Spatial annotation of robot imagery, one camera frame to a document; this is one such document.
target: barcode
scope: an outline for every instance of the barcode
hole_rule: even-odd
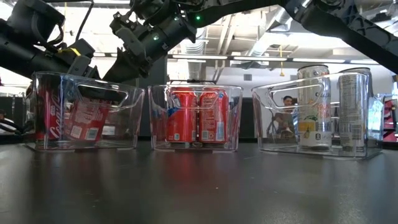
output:
[[[114,135],[115,126],[104,126],[102,129],[102,135]]]
[[[224,122],[217,123],[216,141],[224,141]]]
[[[97,138],[98,128],[90,128],[86,132],[86,140],[95,140]]]
[[[72,128],[72,131],[71,131],[70,135],[71,135],[72,137],[74,137],[74,138],[80,138],[80,135],[81,135],[81,127],[79,127],[79,126],[74,126],[74,127]]]
[[[209,140],[209,131],[202,131],[201,132],[201,139],[202,140]]]
[[[360,124],[353,124],[353,140],[361,140],[362,139],[362,125]]]

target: yellow label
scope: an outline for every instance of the yellow label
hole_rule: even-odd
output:
[[[298,131],[315,131],[315,122],[299,122]]]

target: can lid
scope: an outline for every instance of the can lid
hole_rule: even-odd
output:
[[[299,68],[298,70],[301,70],[301,69],[303,69],[303,68],[318,67],[318,66],[325,67],[325,68],[329,68],[327,65],[319,64],[319,65],[307,65],[307,66],[304,66],[304,67]]]
[[[369,71],[370,71],[370,68],[368,68],[368,67],[358,67],[358,68],[344,69],[344,70],[341,70],[339,73],[342,73],[342,72],[352,72],[352,71],[361,70],[361,69],[365,69],[365,70],[369,70]]]

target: black cable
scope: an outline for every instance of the black cable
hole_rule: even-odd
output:
[[[130,8],[130,10],[126,13],[126,15],[128,16],[128,18],[130,18],[130,16],[132,15],[132,13],[134,12],[134,10],[136,9],[136,1],[135,1],[135,0],[130,0],[130,5],[131,5],[131,8]]]
[[[54,46],[51,46],[47,41],[43,38],[42,34],[40,33],[39,29],[37,28],[37,22],[39,21],[39,15],[37,12],[33,13],[32,22],[30,23],[30,28],[32,29],[35,38],[39,41],[39,44],[45,47],[46,50],[55,53],[57,52]]]
[[[19,132],[23,132],[24,131],[24,129],[21,128],[20,126],[18,126],[18,124],[14,123],[14,122],[11,122],[11,121],[8,121],[8,120],[5,120],[5,119],[0,120],[0,124],[5,124],[5,125],[8,125],[10,127],[13,127]]]
[[[39,15],[37,12],[34,12],[33,17],[32,17],[32,22],[30,23],[31,29],[33,34],[35,35],[35,38],[39,41],[40,46],[45,47],[46,50],[52,53],[56,53],[58,50],[56,47],[54,47],[55,44],[59,44],[63,40],[63,30],[60,25],[58,25],[58,29],[60,31],[60,34],[58,35],[57,38],[54,40],[51,40],[50,42],[47,42],[42,34],[40,33],[39,29],[37,28],[37,23],[39,21]]]
[[[82,21],[81,24],[80,24],[79,31],[77,32],[76,39],[75,39],[76,41],[79,40],[81,31],[83,30],[83,27],[85,26],[86,21],[87,21],[87,19],[88,19],[88,16],[90,15],[91,10],[93,9],[94,0],[89,0],[89,2],[91,2],[91,4],[90,4],[90,6],[88,7],[88,10],[87,10],[87,13],[86,13],[86,15],[85,15],[85,18],[83,19],[83,21]]]

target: clear plastic bin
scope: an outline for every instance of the clear plastic bin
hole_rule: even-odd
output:
[[[148,89],[154,149],[213,152],[238,149],[241,87],[161,85]]]
[[[39,151],[135,148],[145,90],[40,72],[26,98],[27,145]]]
[[[365,158],[381,151],[382,102],[368,76],[337,73],[252,89],[260,150]],[[284,105],[283,98],[297,98]]]

